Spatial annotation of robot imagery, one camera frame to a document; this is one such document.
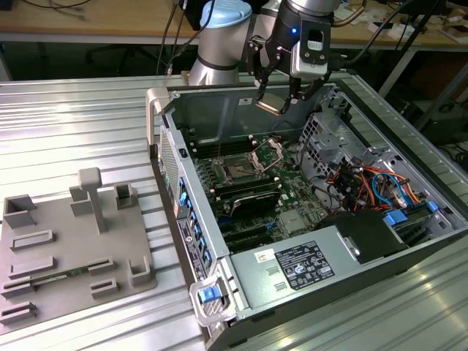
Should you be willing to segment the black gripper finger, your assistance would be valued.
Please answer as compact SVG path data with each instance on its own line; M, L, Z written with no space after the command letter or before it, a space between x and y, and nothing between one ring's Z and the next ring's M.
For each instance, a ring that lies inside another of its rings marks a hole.
M313 80L305 88L301 88L300 78L294 78L293 76L290 76L289 93L284 102L284 105L282 106L281 111L287 112L294 99L300 100L300 101L306 101L310 99L313 95L315 95L322 88L322 86L328 81L330 76L331 76L331 71L327 71L322 77Z
M268 85L271 73L276 69L280 56L273 58L270 62L265 48L266 39L259 35L254 35L246 42L245 58L249 75L254 77L258 90L255 99L262 99Z

